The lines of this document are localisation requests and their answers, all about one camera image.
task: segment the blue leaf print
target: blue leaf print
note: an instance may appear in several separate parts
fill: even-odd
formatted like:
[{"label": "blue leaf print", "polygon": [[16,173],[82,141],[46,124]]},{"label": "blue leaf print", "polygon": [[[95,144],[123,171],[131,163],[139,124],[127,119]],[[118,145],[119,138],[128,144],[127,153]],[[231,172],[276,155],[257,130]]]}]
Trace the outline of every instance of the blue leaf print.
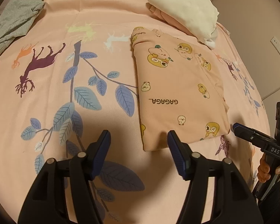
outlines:
[{"label": "blue leaf print", "polygon": [[71,59],[73,59],[75,57],[75,53],[71,53],[66,59],[65,62],[70,61]]},{"label": "blue leaf print", "polygon": [[59,131],[64,121],[72,117],[74,110],[75,104],[73,102],[61,106],[54,116],[53,131]]},{"label": "blue leaf print", "polygon": [[39,122],[38,119],[31,118],[30,119],[30,124],[36,130],[40,130],[41,129],[41,123]]},{"label": "blue leaf print", "polygon": [[72,114],[72,130],[79,136],[82,137],[83,134],[83,121],[81,116],[77,111]]},{"label": "blue leaf print", "polygon": [[80,57],[84,58],[84,59],[91,59],[91,58],[96,58],[98,56],[96,53],[85,51],[85,52],[80,53]]},{"label": "blue leaf print", "polygon": [[257,107],[260,107],[259,102],[257,102],[256,100],[254,100],[254,103],[255,103],[255,105],[256,105]]},{"label": "blue leaf print", "polygon": [[129,117],[132,117],[135,111],[135,102],[130,90],[124,85],[119,85],[115,90],[115,97],[120,107]]},{"label": "blue leaf print", "polygon": [[34,161],[34,169],[35,169],[36,174],[38,174],[40,172],[44,163],[45,163],[45,159],[43,157],[43,154],[37,155],[37,157],[35,158],[35,161]]},{"label": "blue leaf print", "polygon": [[66,151],[72,155],[75,156],[80,152],[80,149],[71,141],[66,141]]},{"label": "blue leaf print", "polygon": [[65,142],[69,139],[71,133],[72,133],[72,120],[67,119],[66,121],[64,121],[64,123],[61,126],[60,131],[59,131],[60,145],[65,144]]},{"label": "blue leaf print", "polygon": [[254,90],[254,87],[251,85],[251,83],[249,81],[248,81],[248,83],[249,83],[250,87]]},{"label": "blue leaf print", "polygon": [[107,189],[97,188],[96,192],[103,201],[113,202],[115,200],[115,196]]},{"label": "blue leaf print", "polygon": [[67,69],[67,71],[64,74],[62,82],[66,83],[70,81],[76,75],[77,71],[78,71],[77,66],[72,66],[69,69]]},{"label": "blue leaf print", "polygon": [[105,161],[99,177],[104,185],[117,191],[143,191],[145,189],[136,173],[115,162]]},{"label": "blue leaf print", "polygon": [[94,202],[96,203],[96,208],[98,210],[100,218],[103,221],[106,216],[105,208],[102,206],[102,204],[98,200],[95,200]]},{"label": "blue leaf print", "polygon": [[36,143],[36,145],[34,147],[34,151],[35,152],[39,152],[42,148],[43,148],[43,143],[42,142],[38,142],[38,143]]},{"label": "blue leaf print", "polygon": [[250,95],[249,89],[245,86],[246,93]]},{"label": "blue leaf print", "polygon": [[65,178],[64,178],[64,189],[67,189],[67,187],[68,187],[68,180],[67,180],[67,178],[65,177]]},{"label": "blue leaf print", "polygon": [[119,71],[111,71],[108,73],[107,78],[118,78],[119,74]]},{"label": "blue leaf print", "polygon": [[94,92],[87,87],[75,87],[74,88],[75,100],[83,108],[90,110],[101,110],[102,107],[94,94]]},{"label": "blue leaf print", "polygon": [[88,80],[88,85],[89,86],[94,86],[98,83],[98,77],[97,76],[93,76],[91,78],[89,78]]},{"label": "blue leaf print", "polygon": [[96,89],[100,95],[104,96],[107,90],[107,83],[103,79],[100,79],[96,85]]},{"label": "blue leaf print", "polygon": [[28,126],[26,127],[26,129],[24,129],[24,131],[21,133],[21,138],[24,141],[30,140],[33,137],[35,137],[36,135],[36,131],[32,126]]}]

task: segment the human hand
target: human hand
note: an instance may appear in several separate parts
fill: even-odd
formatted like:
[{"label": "human hand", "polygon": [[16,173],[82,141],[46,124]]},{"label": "human hand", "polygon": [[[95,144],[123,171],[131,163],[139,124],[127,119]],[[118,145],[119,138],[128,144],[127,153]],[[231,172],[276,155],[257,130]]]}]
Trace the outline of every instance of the human hand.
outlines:
[{"label": "human hand", "polygon": [[[264,153],[259,161],[260,165],[258,167],[258,180],[261,183],[265,183],[267,180],[270,179],[270,166],[265,161],[266,154]],[[280,166],[276,168],[275,174],[280,174]]]}]

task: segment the orange deer print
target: orange deer print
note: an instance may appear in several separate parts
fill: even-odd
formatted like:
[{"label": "orange deer print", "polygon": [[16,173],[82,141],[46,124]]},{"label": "orange deer print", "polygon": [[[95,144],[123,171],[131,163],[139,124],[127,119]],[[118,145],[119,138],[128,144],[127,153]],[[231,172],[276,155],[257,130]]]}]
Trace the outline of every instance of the orange deer print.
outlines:
[{"label": "orange deer print", "polygon": [[33,48],[34,46],[36,46],[37,43],[36,43],[35,45],[30,44],[30,46],[29,46],[27,49],[26,49],[26,46],[27,46],[27,45],[26,45],[25,47],[22,47],[22,49],[21,49],[20,53],[18,54],[16,60],[15,60],[15,61],[13,62],[13,64],[11,65],[11,68],[14,69],[14,68],[18,67],[18,66],[20,65],[19,59],[20,59],[21,57],[24,57],[24,56],[26,56],[26,55],[29,55],[29,54],[32,52],[32,48]]}]

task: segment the folded pink shirt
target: folded pink shirt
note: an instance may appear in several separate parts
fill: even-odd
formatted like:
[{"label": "folded pink shirt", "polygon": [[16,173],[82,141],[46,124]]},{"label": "folded pink shirt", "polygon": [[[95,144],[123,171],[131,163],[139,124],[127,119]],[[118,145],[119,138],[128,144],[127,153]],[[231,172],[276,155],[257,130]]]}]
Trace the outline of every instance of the folded pink shirt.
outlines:
[{"label": "folded pink shirt", "polygon": [[186,143],[229,133],[223,82],[209,49],[143,27],[132,41],[144,150],[167,147],[170,130]]}]

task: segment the bed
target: bed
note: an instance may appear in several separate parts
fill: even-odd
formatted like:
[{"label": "bed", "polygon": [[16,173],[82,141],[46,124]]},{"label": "bed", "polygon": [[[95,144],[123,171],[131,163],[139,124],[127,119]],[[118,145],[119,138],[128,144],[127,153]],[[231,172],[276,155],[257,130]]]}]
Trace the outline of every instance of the bed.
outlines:
[{"label": "bed", "polygon": [[[178,175],[168,148],[143,150],[131,33],[141,26],[204,45],[154,16],[147,0],[45,2],[29,33],[0,56],[0,204],[16,222],[45,160],[71,158],[108,129],[111,147],[100,176],[91,185],[104,223],[175,223],[188,182]],[[222,25],[217,30],[212,52],[224,84],[229,122],[269,134],[254,82],[228,31]],[[77,65],[73,61],[78,41],[81,60]],[[19,56],[23,50],[30,53]],[[38,54],[53,62],[39,66]],[[105,82],[99,88],[93,85],[96,76]],[[123,85],[134,102],[128,108],[118,100],[118,88]],[[69,111],[71,120],[60,135],[65,127],[61,116]],[[262,154],[232,132],[190,146],[207,158],[231,158],[248,186],[252,189],[256,184]],[[76,221],[68,185],[67,205],[71,220]],[[213,190],[210,179],[203,221],[210,218]]]}]

